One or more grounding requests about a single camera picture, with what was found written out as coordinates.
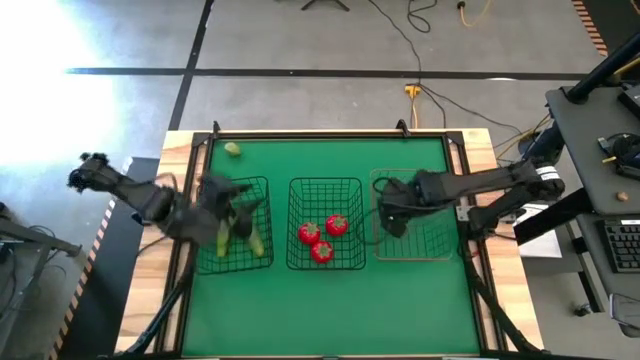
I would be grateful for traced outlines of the black keyboard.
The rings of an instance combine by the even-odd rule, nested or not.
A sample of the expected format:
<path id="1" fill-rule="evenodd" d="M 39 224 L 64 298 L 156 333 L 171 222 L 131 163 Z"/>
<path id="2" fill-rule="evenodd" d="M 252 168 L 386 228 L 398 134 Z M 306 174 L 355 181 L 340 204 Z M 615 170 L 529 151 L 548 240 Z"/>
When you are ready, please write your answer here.
<path id="1" fill-rule="evenodd" d="M 608 258 L 616 273 L 640 273 L 640 221 L 605 221 Z"/>

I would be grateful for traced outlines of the white paper sheet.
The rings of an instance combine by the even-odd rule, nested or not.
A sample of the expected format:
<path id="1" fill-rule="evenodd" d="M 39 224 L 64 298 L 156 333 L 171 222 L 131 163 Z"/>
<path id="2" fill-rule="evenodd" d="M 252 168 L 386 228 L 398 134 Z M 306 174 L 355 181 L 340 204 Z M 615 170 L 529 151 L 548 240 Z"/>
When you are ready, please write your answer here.
<path id="1" fill-rule="evenodd" d="M 513 226 L 519 225 L 523 221 L 546 210 L 546 204 L 527 203 L 519 211 Z M 557 234 L 554 230 L 529 240 L 519 246 L 519 253 L 522 257 L 529 258 L 561 258 L 562 253 Z"/>

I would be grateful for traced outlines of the green table mat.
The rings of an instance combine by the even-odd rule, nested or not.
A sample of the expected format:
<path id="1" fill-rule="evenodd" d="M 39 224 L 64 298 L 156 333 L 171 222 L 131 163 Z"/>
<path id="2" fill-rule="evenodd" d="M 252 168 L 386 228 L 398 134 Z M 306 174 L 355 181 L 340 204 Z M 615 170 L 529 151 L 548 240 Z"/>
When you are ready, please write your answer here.
<path id="1" fill-rule="evenodd" d="M 380 261 L 372 235 L 370 173 L 445 171 L 441 137 L 255 139 L 230 156 L 214 145 L 211 170 L 269 184 L 274 258 L 269 267 L 193 280 L 182 352 L 187 357 L 470 355 L 480 349 L 457 243 L 444 261 Z M 292 270 L 286 263 L 289 184 L 295 178 L 361 182 L 366 263 L 359 270 Z"/>

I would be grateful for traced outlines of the orange black hazard tape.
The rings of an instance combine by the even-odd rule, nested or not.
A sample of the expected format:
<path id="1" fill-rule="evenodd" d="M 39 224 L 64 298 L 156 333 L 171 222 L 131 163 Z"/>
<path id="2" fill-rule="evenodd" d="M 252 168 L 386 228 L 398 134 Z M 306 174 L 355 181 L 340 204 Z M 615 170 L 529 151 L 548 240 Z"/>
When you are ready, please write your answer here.
<path id="1" fill-rule="evenodd" d="M 603 57 L 608 56 L 608 48 L 605 44 L 601 34 L 595 26 L 595 23 L 590 16 L 589 11 L 583 0 L 571 0 L 571 3 L 576 11 L 581 23 L 583 24 L 591 42 L 597 49 L 599 55 Z"/>

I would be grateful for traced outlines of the dark blue cylinder base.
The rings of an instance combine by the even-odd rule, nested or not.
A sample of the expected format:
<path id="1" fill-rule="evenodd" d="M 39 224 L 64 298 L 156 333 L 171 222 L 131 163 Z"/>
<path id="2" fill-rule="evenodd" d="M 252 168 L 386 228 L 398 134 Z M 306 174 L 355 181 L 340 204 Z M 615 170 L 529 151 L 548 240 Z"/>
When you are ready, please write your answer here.
<path id="1" fill-rule="evenodd" d="M 564 139 L 556 122 L 541 131 L 535 131 L 518 143 L 518 151 L 523 160 L 534 163 L 556 164 L 565 147 Z"/>

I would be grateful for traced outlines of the red toy tomato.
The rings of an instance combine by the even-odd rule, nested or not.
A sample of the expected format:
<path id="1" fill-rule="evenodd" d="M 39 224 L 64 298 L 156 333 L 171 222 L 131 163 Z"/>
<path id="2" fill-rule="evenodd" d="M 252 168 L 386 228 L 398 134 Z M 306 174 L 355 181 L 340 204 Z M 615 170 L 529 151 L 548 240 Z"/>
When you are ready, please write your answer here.
<path id="1" fill-rule="evenodd" d="M 326 241 L 318 241 L 311 246 L 311 257 L 316 264 L 325 264 L 334 257 L 332 245 Z"/>
<path id="2" fill-rule="evenodd" d="M 330 215 L 325 222 L 326 232 L 332 237 L 344 235 L 349 228 L 347 218 L 341 214 Z"/>
<path id="3" fill-rule="evenodd" d="M 320 241 L 321 229 L 314 222 L 306 222 L 298 228 L 297 237 L 301 243 L 313 245 Z"/>

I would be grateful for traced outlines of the black metal table frame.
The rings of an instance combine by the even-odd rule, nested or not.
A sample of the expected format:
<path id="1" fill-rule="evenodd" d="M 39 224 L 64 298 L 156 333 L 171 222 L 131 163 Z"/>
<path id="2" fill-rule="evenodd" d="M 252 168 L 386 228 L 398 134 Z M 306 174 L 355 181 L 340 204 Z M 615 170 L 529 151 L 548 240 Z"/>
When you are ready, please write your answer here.
<path id="1" fill-rule="evenodd" d="M 175 173 L 173 172 L 163 172 L 162 174 L 162 179 L 163 182 L 166 184 L 171 184 L 171 183 L 177 183 L 178 186 L 180 187 L 181 190 L 183 190 L 184 192 L 190 194 L 190 195 L 195 195 L 197 192 L 197 187 L 198 187 L 198 183 L 199 183 L 199 179 L 201 177 L 201 175 L 203 173 L 213 173 L 211 170 L 211 155 L 212 155 L 212 151 L 214 148 L 214 145 L 217 142 L 222 142 L 223 145 L 227 142 L 235 142 L 237 145 L 240 144 L 241 141 L 243 140 L 255 140 L 255 139 L 266 139 L 266 140 L 277 140 L 277 139 L 284 139 L 284 140 L 289 140 L 289 139 L 302 139 L 302 140 L 312 140 L 312 139 L 356 139 L 356 138 L 391 138 L 391 139 L 395 139 L 395 138 L 404 138 L 402 136 L 402 133 L 400 131 L 399 135 L 392 135 L 390 133 L 383 133 L 382 135 L 373 135 L 372 132 L 370 132 L 371 130 L 365 132 L 364 135 L 337 135 L 337 134 L 332 134 L 332 132 L 330 132 L 331 130 L 275 130 L 275 131 L 264 131 L 264 130 L 247 130 L 247 131 L 231 131 L 231 130 L 223 130 L 221 132 L 219 132 L 219 137 L 218 139 L 213 139 L 212 138 L 212 132 L 205 132 L 205 134 L 202 134 L 200 136 L 202 136 L 202 138 L 200 138 L 199 140 L 206 140 L 206 143 L 204 141 L 200 142 L 196 142 L 196 139 L 193 139 L 192 144 L 191 144 L 191 151 L 190 151 L 190 158 L 188 161 L 188 169 L 186 172 L 186 176 L 185 176 L 185 180 L 178 180 L 177 176 Z M 411 136 L 408 138 L 426 138 L 426 137 L 441 137 L 444 141 L 444 145 L 445 145 L 445 150 L 448 156 L 448 164 L 449 167 L 447 170 L 445 171 L 449 171 L 449 172 L 453 172 L 455 173 L 454 167 L 453 167 L 453 154 L 452 151 L 450 150 L 449 146 L 450 145 L 454 145 L 455 148 L 457 150 L 465 150 L 464 149 L 464 143 L 463 143 L 463 139 L 462 136 L 460 135 L 460 133 L 453 133 L 453 132 L 448 132 L 447 130 L 415 130 L 411 133 Z M 205 158 L 204 158 L 204 165 L 202 165 L 201 170 L 202 174 L 200 176 L 197 176 L 195 174 L 195 170 L 197 168 L 199 168 L 200 166 L 196 165 L 196 144 L 198 143 L 198 145 L 204 145 L 204 150 L 205 150 Z M 467 163 L 466 160 L 466 156 L 462 155 L 463 159 L 462 159 L 462 173 L 461 174 L 468 174 L 468 173 L 472 173 L 472 172 L 478 172 L 478 171 L 471 171 L 470 169 L 470 165 Z M 239 360 L 241 358 L 249 358 L 249 357 L 258 357 L 258 358 L 274 358 L 274 359 L 278 359 L 278 358 L 307 358 L 307 359 L 323 359 L 323 358 L 332 358 L 335 360 L 353 360 L 353 359 L 365 359 L 365 358 L 371 358 L 373 360 L 397 360 L 397 359 L 401 359 L 401 358 L 407 358 L 407 357 L 411 357 L 411 358 L 415 358 L 415 357 L 420 357 L 420 358 L 441 358 L 441 357 L 470 357 L 470 356 L 478 356 L 481 355 L 483 353 L 485 353 L 488 350 L 503 350 L 503 349 L 508 349 L 511 347 L 511 342 L 505 337 L 504 334 L 504 329 L 501 325 L 498 324 L 495 316 L 491 313 L 491 315 L 489 315 L 489 319 L 491 321 L 491 325 L 495 326 L 497 325 L 497 329 L 498 330 L 498 349 L 490 349 L 489 348 L 489 344 L 488 344 L 488 334 L 487 331 L 483 329 L 483 325 L 482 325 L 482 314 L 481 314 L 481 307 L 480 307 L 480 297 L 475 293 L 474 288 L 473 288 L 473 281 L 472 281 L 472 273 L 476 272 L 476 267 L 474 266 L 474 258 L 477 256 L 477 254 L 474 254 L 474 251 L 472 251 L 470 249 L 469 246 L 469 242 L 466 237 L 463 235 L 463 233 L 461 232 L 461 230 L 458 227 L 458 223 L 457 223 L 457 218 L 456 218 L 456 224 L 457 224 L 457 232 L 458 232 L 458 236 L 459 236 L 459 244 L 458 244 L 458 248 L 457 248 L 457 252 L 458 255 L 462 258 L 463 262 L 464 262 L 464 267 L 465 267 L 465 275 L 466 275 L 466 279 L 467 279 L 467 283 L 468 283 L 468 288 L 469 288 L 469 292 L 470 292 L 470 297 L 472 299 L 472 304 L 474 307 L 474 318 L 476 321 L 476 326 L 477 326 L 477 330 L 478 330 L 478 335 L 479 335 L 479 340 L 480 340 L 480 349 L 477 353 L 475 354 L 470 354 L 470 355 L 403 355 L 400 357 L 392 357 L 389 355 L 373 355 L 373 356 L 360 356 L 360 355 L 331 355 L 331 356 L 246 356 L 246 357 L 233 357 L 233 356 L 229 356 L 229 357 L 213 357 L 213 356 L 200 356 L 200 357 L 187 357 L 183 354 L 182 352 L 182 348 L 183 348 L 183 343 L 184 343 L 184 339 L 185 339 L 185 330 L 186 330 L 186 323 L 189 317 L 189 305 L 190 305 L 190 296 L 191 296 L 191 290 L 192 290 L 192 285 L 193 285 L 193 280 L 194 277 L 196 275 L 196 257 L 198 255 L 198 251 L 199 248 L 196 246 L 192 246 L 192 245 L 187 245 L 188 246 L 188 250 L 186 251 L 186 261 L 185 263 L 189 266 L 189 268 L 191 269 L 192 273 L 191 275 L 187 278 L 186 281 L 186 292 L 185 295 L 183 296 L 182 300 L 181 300 L 181 304 L 180 307 L 178 308 L 180 311 L 179 315 L 178 315 L 178 330 L 177 330 L 177 340 L 173 341 L 173 345 L 177 345 L 177 349 L 175 350 L 175 352 L 182 358 L 188 359 L 188 360 L 193 360 L 196 358 L 209 358 L 209 359 L 216 359 L 216 358 L 220 358 L 220 359 L 227 359 L 227 360 Z M 483 245 L 480 245 L 480 261 L 481 261 L 481 269 L 482 270 L 490 270 L 489 266 L 487 266 L 485 264 L 485 261 L 488 260 L 486 258 L 486 255 L 483 254 L 483 249 L 482 247 Z M 178 270 L 178 245 L 175 245 L 172 247 L 172 253 L 171 253 L 171 260 L 170 260 L 170 266 L 169 266 L 169 270 L 173 270 L 176 271 Z M 169 275 L 169 280 L 176 280 L 177 274 L 174 273 L 174 275 Z M 494 295 L 495 294 L 495 285 L 494 285 L 494 281 L 491 278 L 491 275 L 489 275 L 489 281 L 485 282 L 492 288 Z"/>

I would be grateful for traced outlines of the grey metal stand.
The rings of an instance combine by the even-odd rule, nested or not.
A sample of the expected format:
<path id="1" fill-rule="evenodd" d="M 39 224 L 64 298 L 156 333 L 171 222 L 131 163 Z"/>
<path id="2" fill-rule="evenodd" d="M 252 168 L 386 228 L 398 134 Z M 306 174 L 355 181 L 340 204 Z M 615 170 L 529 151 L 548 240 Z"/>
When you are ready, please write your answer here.
<path id="1" fill-rule="evenodd" d="M 44 360 L 82 247 L 23 224 L 0 202 L 0 360 Z"/>

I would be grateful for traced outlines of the dark grey keyboard tray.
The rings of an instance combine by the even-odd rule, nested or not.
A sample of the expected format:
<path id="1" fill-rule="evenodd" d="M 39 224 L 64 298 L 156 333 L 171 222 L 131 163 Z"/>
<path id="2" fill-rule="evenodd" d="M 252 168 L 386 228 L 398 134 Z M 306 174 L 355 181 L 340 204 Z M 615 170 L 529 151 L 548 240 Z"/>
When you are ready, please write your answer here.
<path id="1" fill-rule="evenodd" d="M 621 324 L 640 328 L 640 273 L 616 273 L 608 258 L 603 225 L 605 221 L 636 220 L 639 216 L 612 217 L 594 214 L 576 218 L 586 251 L 607 297 L 610 317 Z"/>

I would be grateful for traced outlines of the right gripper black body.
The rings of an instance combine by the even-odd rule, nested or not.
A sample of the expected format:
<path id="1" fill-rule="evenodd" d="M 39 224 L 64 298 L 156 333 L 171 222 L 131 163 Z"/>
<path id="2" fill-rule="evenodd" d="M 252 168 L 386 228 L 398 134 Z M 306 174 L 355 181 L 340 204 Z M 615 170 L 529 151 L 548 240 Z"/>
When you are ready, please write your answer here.
<path id="1" fill-rule="evenodd" d="M 377 208 L 382 222 L 408 221 L 423 214 L 422 193 L 416 176 L 377 179 Z"/>

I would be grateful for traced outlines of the black headset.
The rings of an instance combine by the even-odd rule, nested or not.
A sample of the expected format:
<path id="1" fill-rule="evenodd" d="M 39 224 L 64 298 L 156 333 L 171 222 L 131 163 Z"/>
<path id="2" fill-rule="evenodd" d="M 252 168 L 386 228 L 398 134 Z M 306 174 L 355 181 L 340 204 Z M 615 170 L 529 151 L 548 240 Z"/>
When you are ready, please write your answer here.
<path id="1" fill-rule="evenodd" d="M 603 164 L 610 163 L 618 175 L 640 181 L 640 135 L 617 133 L 597 142 L 605 154 Z"/>

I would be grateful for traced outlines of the black monitor pole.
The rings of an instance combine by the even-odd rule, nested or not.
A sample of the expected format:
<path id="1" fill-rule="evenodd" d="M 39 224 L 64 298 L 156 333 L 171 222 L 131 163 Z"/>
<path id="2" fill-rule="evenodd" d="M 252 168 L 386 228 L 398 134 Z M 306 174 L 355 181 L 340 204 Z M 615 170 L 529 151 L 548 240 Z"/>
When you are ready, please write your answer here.
<path id="1" fill-rule="evenodd" d="M 575 86 L 564 90 L 565 98 L 571 103 L 584 102 L 594 89 L 612 76 L 624 72 L 638 57 L 640 57 L 640 31 L 632 35 Z"/>

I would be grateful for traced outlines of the grey side desk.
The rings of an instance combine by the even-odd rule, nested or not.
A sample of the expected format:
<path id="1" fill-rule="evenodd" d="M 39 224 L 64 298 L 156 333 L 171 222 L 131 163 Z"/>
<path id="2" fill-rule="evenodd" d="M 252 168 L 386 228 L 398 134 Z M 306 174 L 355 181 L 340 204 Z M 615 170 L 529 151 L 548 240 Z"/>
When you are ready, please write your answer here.
<path id="1" fill-rule="evenodd" d="M 597 139 L 617 133 L 640 135 L 640 120 L 622 103 L 619 88 L 597 88 L 580 104 L 565 98 L 564 90 L 545 94 L 547 104 L 561 132 L 574 167 L 595 212 L 602 215 L 640 214 L 640 181 L 623 177 L 610 163 Z M 616 198 L 626 192 L 627 202 Z"/>

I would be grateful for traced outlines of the green toy cucumber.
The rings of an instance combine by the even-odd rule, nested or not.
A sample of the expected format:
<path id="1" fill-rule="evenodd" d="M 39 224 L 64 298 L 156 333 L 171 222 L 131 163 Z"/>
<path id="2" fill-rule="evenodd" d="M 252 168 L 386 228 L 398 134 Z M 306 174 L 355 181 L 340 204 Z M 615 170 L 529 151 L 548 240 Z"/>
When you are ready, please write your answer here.
<path id="1" fill-rule="evenodd" d="M 265 246 L 258 227 L 252 227 L 247 243 L 256 257 L 260 258 L 265 254 Z"/>
<path id="2" fill-rule="evenodd" d="M 229 249 L 231 225 L 228 220 L 221 220 L 216 235 L 216 256 L 225 257 Z"/>

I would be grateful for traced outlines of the light wooden table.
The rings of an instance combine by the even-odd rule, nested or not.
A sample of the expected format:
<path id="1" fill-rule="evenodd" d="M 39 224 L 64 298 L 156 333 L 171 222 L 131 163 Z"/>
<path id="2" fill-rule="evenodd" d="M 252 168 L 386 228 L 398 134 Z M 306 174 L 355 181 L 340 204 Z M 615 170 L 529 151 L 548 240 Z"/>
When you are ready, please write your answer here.
<path id="1" fill-rule="evenodd" d="M 332 134 L 337 135 L 364 135 L 365 132 L 371 130 L 373 135 L 382 135 L 390 133 L 399 135 L 400 130 L 382 130 L 382 129 L 364 129 L 364 130 L 331 130 Z M 467 163 L 470 165 L 471 171 L 480 171 L 494 168 L 497 166 L 495 154 L 489 131 L 486 128 L 454 128 L 447 130 L 448 132 L 460 133 L 464 143 L 465 150 L 457 150 L 454 145 L 449 148 L 453 154 L 453 167 L 456 174 L 461 174 L 462 159 L 466 156 Z M 188 131 L 177 130 L 168 131 L 161 157 L 159 159 L 158 171 L 173 172 L 177 179 L 185 180 L 188 169 L 188 161 L 190 158 L 191 144 L 193 139 L 199 140 L 205 134 L 204 130 Z M 195 174 L 202 174 L 201 168 L 204 165 L 205 150 L 204 145 L 196 146 L 196 165 L 200 166 L 195 170 Z M 488 205 L 491 201 L 498 198 L 498 192 L 485 193 L 476 196 L 476 200 L 480 205 Z M 497 228 L 498 235 L 487 238 L 482 247 L 483 254 L 488 260 L 485 264 L 490 270 L 481 269 L 480 248 L 478 242 L 470 241 L 469 246 L 474 254 L 474 266 L 486 282 L 489 281 L 489 275 L 494 281 L 495 294 L 497 300 L 509 318 L 512 320 L 517 329 L 524 337 L 538 348 L 543 348 L 541 332 L 538 320 L 534 310 L 528 281 L 526 279 L 525 269 L 519 254 L 519 248 L 515 240 L 508 239 L 513 237 L 514 231 L 512 225 L 500 224 Z M 154 239 L 160 237 L 159 230 L 155 227 L 143 230 L 141 235 L 141 245 L 146 246 Z M 178 245 L 178 270 L 169 270 L 172 246 L 165 242 L 160 243 L 145 250 L 138 260 L 136 260 L 129 292 L 124 309 L 123 320 L 120 325 L 115 351 L 125 350 L 133 345 L 135 338 L 141 335 L 143 327 L 146 327 L 152 320 L 153 315 L 159 310 L 161 302 L 165 294 L 171 290 L 174 280 L 169 280 L 169 275 L 182 275 L 185 261 L 187 245 Z M 482 314 L 483 329 L 488 334 L 488 344 L 490 349 L 498 349 L 498 330 L 497 325 L 491 325 L 489 308 L 484 300 L 480 299 L 480 307 Z M 160 348 L 168 346 L 169 350 L 176 350 L 177 345 L 173 345 L 173 340 L 177 340 L 178 315 L 181 310 L 174 309 L 170 311 L 168 319 L 168 340 L 152 340 L 151 345 L 162 345 Z"/>

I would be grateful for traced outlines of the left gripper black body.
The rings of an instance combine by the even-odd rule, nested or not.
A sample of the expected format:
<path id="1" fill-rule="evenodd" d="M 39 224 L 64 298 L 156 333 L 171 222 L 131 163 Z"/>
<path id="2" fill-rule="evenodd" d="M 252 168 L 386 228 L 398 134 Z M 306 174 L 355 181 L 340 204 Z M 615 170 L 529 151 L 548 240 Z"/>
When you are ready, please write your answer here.
<path id="1" fill-rule="evenodd" d="M 200 179 L 199 206 L 218 220 L 230 217 L 231 200 L 239 187 L 224 176 L 204 175 Z"/>

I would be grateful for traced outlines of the black hazard-edged floor mat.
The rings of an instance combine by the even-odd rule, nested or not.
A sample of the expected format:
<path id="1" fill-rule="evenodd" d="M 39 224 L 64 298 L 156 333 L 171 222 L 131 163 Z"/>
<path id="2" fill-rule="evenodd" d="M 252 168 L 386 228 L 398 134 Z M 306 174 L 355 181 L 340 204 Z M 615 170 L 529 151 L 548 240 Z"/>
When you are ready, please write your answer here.
<path id="1" fill-rule="evenodd" d="M 95 360 L 116 352 L 143 227 L 117 198 L 107 204 L 47 360 Z"/>

